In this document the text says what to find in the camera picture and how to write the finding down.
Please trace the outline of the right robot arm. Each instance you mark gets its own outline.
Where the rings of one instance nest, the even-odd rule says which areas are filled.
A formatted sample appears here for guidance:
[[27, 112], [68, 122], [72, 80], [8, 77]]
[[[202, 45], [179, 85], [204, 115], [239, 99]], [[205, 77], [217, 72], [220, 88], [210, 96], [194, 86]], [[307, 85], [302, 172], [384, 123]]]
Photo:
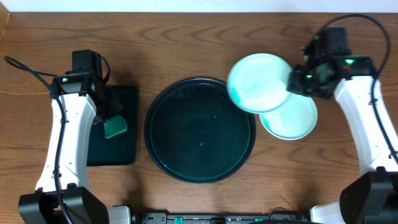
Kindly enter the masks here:
[[377, 78], [363, 56], [296, 65], [289, 75], [288, 91], [337, 101], [358, 154], [359, 178], [339, 201], [312, 207], [314, 223], [397, 223], [397, 133]]

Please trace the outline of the round black tray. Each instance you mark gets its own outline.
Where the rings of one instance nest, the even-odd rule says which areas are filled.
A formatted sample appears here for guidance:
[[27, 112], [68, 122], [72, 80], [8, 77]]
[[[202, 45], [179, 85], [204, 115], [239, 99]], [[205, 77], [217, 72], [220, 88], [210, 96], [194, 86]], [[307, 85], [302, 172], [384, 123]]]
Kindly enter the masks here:
[[189, 184], [212, 184], [237, 172], [256, 140], [253, 114], [230, 99], [226, 82], [208, 77], [180, 80], [148, 109], [144, 139], [155, 164]]

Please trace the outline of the rectangular black tray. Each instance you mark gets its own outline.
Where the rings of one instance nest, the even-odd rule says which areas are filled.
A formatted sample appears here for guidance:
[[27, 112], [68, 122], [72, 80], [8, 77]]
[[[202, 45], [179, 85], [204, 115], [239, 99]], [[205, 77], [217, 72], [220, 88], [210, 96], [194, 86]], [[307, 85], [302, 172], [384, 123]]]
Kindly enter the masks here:
[[126, 131], [106, 138], [104, 124], [91, 127], [88, 166], [121, 166], [135, 160], [139, 92], [134, 86], [113, 86], [123, 109], [118, 113], [126, 122]]

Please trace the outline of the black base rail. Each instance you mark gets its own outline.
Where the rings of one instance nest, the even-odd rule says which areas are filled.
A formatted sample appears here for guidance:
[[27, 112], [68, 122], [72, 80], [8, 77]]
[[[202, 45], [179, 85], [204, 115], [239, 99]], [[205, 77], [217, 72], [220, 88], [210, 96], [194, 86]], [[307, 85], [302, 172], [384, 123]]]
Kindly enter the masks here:
[[267, 215], [136, 213], [127, 206], [117, 206], [109, 207], [108, 215], [110, 223], [130, 224], [311, 223], [308, 215], [287, 212]]

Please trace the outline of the mint green plate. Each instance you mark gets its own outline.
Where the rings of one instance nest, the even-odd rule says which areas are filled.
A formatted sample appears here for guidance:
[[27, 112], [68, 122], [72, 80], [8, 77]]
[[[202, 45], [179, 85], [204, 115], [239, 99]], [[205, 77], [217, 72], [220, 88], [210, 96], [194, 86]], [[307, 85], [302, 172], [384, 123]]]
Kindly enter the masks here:
[[310, 97], [292, 94], [277, 109], [259, 115], [262, 125], [273, 136], [284, 140], [298, 140], [312, 132], [318, 111]]
[[291, 66], [273, 54], [248, 55], [234, 64], [226, 82], [231, 101], [254, 114], [266, 113], [288, 99]]

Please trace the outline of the green scrubbing sponge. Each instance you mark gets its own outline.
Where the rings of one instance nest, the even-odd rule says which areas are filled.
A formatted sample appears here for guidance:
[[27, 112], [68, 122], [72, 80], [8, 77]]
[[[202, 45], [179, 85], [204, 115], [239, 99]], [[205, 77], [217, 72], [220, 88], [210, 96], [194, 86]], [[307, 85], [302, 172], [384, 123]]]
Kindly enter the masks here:
[[127, 123], [120, 115], [116, 115], [104, 123], [104, 136], [106, 139], [113, 138], [118, 134], [125, 133], [126, 131]]

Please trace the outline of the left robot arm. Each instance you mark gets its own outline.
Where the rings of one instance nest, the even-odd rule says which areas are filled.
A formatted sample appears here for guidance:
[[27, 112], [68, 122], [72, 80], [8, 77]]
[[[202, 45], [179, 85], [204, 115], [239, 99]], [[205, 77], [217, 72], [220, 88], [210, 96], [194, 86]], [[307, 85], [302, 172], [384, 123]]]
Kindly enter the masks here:
[[107, 207], [90, 191], [87, 157], [91, 127], [109, 110], [104, 80], [91, 72], [54, 77], [49, 150], [35, 192], [21, 195], [25, 223], [130, 223], [127, 206]]

